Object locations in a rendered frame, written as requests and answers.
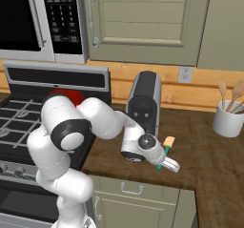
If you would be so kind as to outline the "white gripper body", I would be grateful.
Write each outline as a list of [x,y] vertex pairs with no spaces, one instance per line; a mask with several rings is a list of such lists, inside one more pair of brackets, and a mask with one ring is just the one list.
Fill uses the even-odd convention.
[[180,170],[180,165],[167,156],[164,158],[162,165],[174,173],[177,173]]

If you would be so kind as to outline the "wide wooden spatula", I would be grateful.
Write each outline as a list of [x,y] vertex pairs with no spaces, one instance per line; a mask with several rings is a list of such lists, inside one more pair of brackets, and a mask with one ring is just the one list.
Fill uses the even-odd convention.
[[233,88],[233,97],[226,111],[229,112],[234,102],[244,94],[244,80],[240,79]]

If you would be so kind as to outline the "red pot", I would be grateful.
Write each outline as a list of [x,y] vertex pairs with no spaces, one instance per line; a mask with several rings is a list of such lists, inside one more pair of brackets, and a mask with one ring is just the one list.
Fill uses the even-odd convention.
[[75,105],[80,105],[84,100],[84,95],[79,91],[68,89],[54,89],[50,91],[50,94],[63,94],[69,98],[69,100]]

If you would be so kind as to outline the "green drawer front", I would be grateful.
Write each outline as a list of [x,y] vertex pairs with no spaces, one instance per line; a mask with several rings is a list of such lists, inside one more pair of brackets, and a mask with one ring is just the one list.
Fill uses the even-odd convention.
[[[179,197],[179,190],[177,188],[104,176],[92,176],[91,178],[95,184],[95,191],[99,195],[102,195],[104,200],[169,210],[174,210],[177,206]],[[144,189],[142,194],[136,196],[122,193],[120,191],[121,182],[126,183],[125,190],[135,192],[138,191],[139,185],[143,185]]]

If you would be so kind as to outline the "green base cupboard door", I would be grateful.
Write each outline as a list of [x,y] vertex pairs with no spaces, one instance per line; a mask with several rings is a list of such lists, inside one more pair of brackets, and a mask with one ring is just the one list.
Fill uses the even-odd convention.
[[95,219],[98,228],[173,228],[174,210],[136,204],[123,204],[104,200],[96,191],[95,197],[100,197],[99,213],[103,216],[100,222]]

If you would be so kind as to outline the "white utensil holder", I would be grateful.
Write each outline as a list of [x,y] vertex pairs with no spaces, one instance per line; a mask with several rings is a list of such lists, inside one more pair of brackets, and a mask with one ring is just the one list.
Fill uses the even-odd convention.
[[225,101],[225,108],[222,108],[222,102],[217,104],[213,119],[213,130],[225,137],[237,137],[244,126],[244,104],[235,102],[227,112],[230,100]]

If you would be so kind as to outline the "silver black coffee machine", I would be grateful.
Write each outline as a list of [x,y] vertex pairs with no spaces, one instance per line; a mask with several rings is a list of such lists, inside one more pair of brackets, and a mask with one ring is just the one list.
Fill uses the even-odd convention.
[[152,71],[143,71],[134,78],[126,104],[127,114],[147,134],[158,136],[162,81]]

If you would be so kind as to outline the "slim wooden spoon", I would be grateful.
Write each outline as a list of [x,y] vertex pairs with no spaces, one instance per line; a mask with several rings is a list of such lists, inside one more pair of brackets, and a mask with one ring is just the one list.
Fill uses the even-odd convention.
[[225,96],[227,92],[226,84],[223,80],[217,80],[217,84],[222,97],[222,110],[225,110]]

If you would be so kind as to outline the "black silver stove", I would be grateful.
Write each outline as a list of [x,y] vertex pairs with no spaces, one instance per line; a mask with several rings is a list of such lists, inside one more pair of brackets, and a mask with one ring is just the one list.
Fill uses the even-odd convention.
[[41,125],[43,99],[53,92],[79,92],[109,104],[107,68],[7,60],[10,95],[0,102],[0,228],[51,228],[58,219],[56,195],[35,181],[37,168],[27,149]]

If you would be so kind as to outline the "silver black microwave oven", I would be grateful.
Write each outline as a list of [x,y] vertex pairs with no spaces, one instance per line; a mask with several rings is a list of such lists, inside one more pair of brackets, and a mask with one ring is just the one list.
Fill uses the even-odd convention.
[[84,1],[34,1],[44,48],[38,46],[29,0],[0,0],[0,59],[86,63]]

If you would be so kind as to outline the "teal handled tan spatula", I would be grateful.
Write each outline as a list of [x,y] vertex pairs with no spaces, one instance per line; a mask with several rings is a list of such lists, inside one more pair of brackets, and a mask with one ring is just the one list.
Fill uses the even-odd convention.
[[168,151],[173,146],[173,143],[174,143],[174,137],[173,136],[167,136],[165,138],[165,140],[163,142],[163,148],[164,148],[165,155],[168,154]]

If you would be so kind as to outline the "white wall socket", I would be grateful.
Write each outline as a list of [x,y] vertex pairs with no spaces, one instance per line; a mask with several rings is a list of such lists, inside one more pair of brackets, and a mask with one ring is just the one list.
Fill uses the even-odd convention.
[[193,75],[193,68],[192,67],[186,67],[186,66],[180,66],[177,82],[178,83],[190,83],[192,81],[192,75]]

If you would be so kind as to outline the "plain green wall cupboard door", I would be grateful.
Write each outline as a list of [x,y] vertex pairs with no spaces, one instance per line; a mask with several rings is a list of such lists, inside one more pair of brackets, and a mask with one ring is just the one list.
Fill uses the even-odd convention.
[[244,0],[210,0],[197,67],[244,71]]

